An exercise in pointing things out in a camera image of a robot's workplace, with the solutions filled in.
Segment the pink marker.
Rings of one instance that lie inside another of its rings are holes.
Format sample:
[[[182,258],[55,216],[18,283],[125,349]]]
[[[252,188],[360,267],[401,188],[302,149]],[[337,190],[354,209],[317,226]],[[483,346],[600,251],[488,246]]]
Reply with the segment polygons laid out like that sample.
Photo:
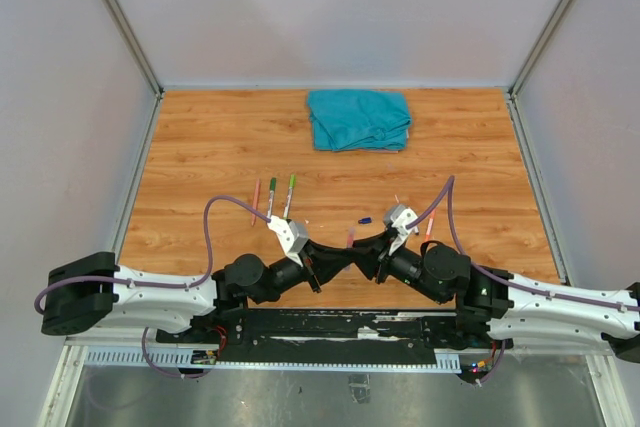
[[[354,244],[354,240],[355,240],[355,227],[351,227],[348,230],[348,234],[347,234],[347,243],[346,243],[346,247],[347,248],[352,248],[353,244]]]

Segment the pink pen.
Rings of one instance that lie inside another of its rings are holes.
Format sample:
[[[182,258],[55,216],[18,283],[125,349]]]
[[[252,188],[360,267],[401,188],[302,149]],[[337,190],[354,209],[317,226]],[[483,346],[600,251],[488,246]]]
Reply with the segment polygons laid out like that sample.
[[[252,198],[252,214],[251,214],[251,226],[255,226],[256,221],[257,221],[257,214],[256,212],[259,209],[259,199],[260,199],[260,192],[261,192],[261,179],[257,179],[256,183],[255,183],[255,188],[254,188],[254,193],[253,193],[253,198]]]

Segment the white pen yellow-green tip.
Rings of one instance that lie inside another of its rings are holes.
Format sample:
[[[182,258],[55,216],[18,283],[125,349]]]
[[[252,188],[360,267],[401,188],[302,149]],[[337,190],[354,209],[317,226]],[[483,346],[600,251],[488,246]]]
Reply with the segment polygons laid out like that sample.
[[[290,177],[289,177],[289,183],[288,183],[288,188],[287,188],[287,196],[286,196],[286,201],[285,201],[285,206],[284,206],[284,211],[283,211],[283,216],[284,216],[285,219],[289,218],[295,184],[296,184],[296,175],[295,174],[291,174]]]

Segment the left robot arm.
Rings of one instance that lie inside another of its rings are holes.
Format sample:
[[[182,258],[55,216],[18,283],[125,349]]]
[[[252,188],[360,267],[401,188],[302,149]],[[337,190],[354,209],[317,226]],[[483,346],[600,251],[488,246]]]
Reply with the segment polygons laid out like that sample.
[[[101,251],[51,270],[34,308],[42,317],[42,333],[49,336],[139,327],[200,343],[214,329],[224,330],[248,302],[277,302],[302,283],[318,292],[343,268],[364,259],[364,249],[357,246],[338,249],[308,241],[270,265],[243,254],[222,270],[197,277],[142,272]]]

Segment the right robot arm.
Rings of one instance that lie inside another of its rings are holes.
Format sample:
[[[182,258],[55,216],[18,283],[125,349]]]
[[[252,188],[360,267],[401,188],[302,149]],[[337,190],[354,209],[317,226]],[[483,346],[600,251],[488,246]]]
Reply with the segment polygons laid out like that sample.
[[[393,277],[434,302],[454,302],[453,334],[463,346],[487,337],[549,339],[608,344],[617,358],[639,360],[638,284],[591,290],[545,283],[479,266],[439,241],[414,252],[389,232],[356,240],[347,251],[367,278]]]

